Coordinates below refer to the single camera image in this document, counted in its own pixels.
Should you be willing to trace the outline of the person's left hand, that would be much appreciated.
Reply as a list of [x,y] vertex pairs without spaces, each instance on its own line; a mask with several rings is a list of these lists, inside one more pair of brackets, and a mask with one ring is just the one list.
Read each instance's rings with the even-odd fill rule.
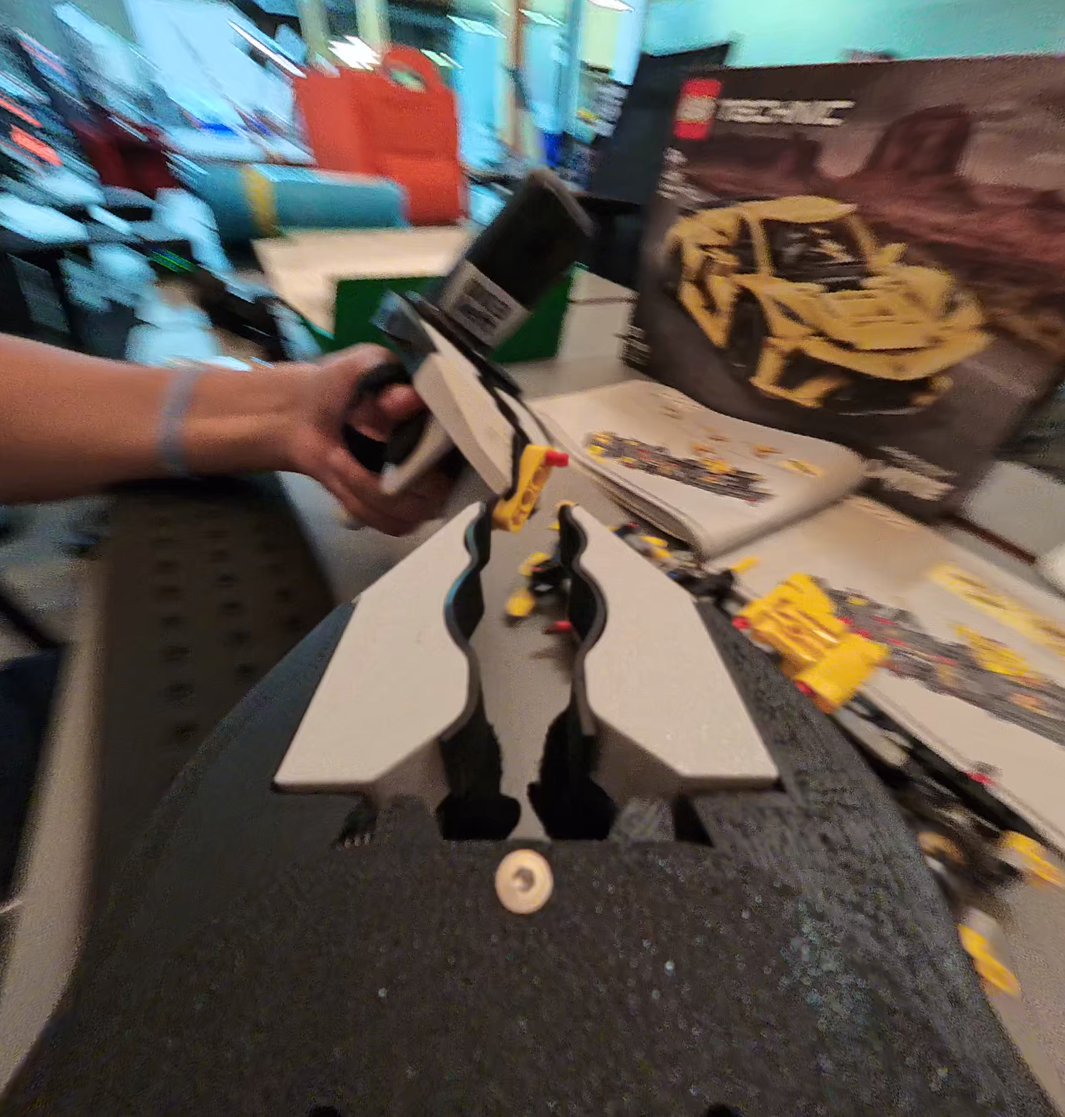
[[388,442],[407,421],[426,414],[413,386],[390,384],[375,394],[360,383],[391,363],[389,351],[361,344],[310,365],[289,365],[297,390],[283,427],[283,468],[307,476],[336,498],[348,521],[399,538],[441,517],[451,481],[439,468],[391,495],[379,475],[348,448],[344,428],[372,441]]

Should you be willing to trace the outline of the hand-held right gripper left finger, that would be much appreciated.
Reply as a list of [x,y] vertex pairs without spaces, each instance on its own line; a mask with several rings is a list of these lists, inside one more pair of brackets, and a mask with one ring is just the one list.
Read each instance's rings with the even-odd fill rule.
[[481,705],[487,506],[469,505],[352,603],[273,779],[288,794],[443,799],[441,745]]

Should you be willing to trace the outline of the green storage bin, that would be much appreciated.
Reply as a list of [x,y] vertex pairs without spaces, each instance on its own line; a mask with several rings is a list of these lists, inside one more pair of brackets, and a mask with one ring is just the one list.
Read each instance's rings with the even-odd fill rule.
[[[539,300],[525,324],[494,353],[497,363],[508,365],[557,356],[577,273],[578,269],[571,269]],[[383,335],[375,326],[375,316],[386,294],[421,293],[437,281],[437,276],[339,279],[332,299],[331,326],[327,330],[311,326],[311,333],[323,354],[356,344],[380,344]]]

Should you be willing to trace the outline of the blue wristband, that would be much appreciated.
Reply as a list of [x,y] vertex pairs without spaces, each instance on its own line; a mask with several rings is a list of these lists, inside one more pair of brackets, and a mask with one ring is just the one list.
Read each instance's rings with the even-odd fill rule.
[[205,364],[184,364],[169,371],[156,416],[156,462],[162,476],[182,479],[193,475],[187,459],[186,424],[194,391],[208,372]]

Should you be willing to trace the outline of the lego set box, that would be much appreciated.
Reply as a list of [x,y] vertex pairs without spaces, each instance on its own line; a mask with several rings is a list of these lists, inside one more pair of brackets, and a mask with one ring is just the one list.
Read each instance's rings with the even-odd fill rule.
[[1065,380],[1065,55],[696,68],[624,356],[917,521]]

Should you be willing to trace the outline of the orange plastic case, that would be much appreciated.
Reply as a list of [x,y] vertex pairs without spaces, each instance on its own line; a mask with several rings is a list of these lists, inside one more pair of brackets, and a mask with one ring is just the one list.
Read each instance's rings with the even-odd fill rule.
[[292,88],[316,168],[393,182],[413,226],[468,213],[454,92],[424,51],[394,45],[375,68],[310,68]]

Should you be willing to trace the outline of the white paper sheet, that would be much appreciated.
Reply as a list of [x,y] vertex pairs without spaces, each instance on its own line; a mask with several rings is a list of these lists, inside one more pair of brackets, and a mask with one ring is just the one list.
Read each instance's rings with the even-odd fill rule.
[[255,239],[266,285],[310,326],[330,333],[341,281],[440,278],[472,240],[469,228],[295,231]]

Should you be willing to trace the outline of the person's left forearm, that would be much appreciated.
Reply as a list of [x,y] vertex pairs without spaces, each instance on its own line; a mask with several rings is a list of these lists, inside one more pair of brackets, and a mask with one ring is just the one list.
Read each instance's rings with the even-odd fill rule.
[[[0,334],[0,505],[167,478],[156,416],[169,371]],[[208,367],[186,424],[193,476],[280,468],[286,371]]]

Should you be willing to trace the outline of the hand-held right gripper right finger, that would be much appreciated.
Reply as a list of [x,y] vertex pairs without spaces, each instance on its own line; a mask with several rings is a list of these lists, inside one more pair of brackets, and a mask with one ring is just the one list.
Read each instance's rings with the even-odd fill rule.
[[617,802],[778,787],[695,599],[579,505],[558,523],[576,638],[570,707],[595,785]]

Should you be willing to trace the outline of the lego instruction booklet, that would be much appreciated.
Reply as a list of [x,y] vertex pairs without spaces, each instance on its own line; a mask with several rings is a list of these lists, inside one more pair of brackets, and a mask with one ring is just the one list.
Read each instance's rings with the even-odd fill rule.
[[555,443],[744,607],[809,575],[888,647],[857,697],[1065,852],[1065,600],[857,494],[860,457],[644,381],[531,404]]

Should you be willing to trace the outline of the teal rolled mat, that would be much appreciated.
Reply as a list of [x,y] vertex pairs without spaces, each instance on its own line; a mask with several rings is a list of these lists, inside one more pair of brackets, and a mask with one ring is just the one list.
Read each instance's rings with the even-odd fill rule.
[[291,231],[409,226],[405,190],[383,176],[274,164],[212,164],[190,178],[225,244]]

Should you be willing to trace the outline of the lego car chassis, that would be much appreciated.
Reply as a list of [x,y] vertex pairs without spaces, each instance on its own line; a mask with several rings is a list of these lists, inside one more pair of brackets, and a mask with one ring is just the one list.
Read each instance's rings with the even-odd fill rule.
[[732,623],[833,716],[888,781],[986,991],[1021,997],[1000,927],[973,899],[980,889],[1019,879],[1065,889],[1065,871],[1031,824],[992,793],[988,776],[958,768],[885,715],[854,704],[860,685],[888,663],[888,647],[838,615],[809,575],[791,575],[736,607]]

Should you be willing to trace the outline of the yellow lego beam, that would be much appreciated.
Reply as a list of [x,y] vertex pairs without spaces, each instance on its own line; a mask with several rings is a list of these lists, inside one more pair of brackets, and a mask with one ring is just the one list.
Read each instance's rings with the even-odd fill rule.
[[492,527],[511,534],[525,527],[538,508],[540,496],[553,472],[544,462],[546,450],[557,449],[543,443],[527,443],[520,456],[517,480],[508,497],[500,499],[492,510]]

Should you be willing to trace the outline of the black dotted floor mat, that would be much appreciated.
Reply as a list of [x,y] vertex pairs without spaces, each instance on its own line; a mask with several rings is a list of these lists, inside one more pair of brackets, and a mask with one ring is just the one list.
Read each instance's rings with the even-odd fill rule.
[[332,596],[274,476],[120,487],[98,553],[104,890],[180,770]]

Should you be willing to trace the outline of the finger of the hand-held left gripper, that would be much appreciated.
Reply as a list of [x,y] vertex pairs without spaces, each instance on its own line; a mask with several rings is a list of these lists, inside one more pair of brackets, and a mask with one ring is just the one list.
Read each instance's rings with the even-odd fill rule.
[[411,483],[439,467],[451,449],[497,497],[519,486],[525,449],[538,442],[538,424],[525,405],[504,386],[486,381],[450,340],[428,335],[429,351],[413,370],[413,390],[429,418],[411,452]]

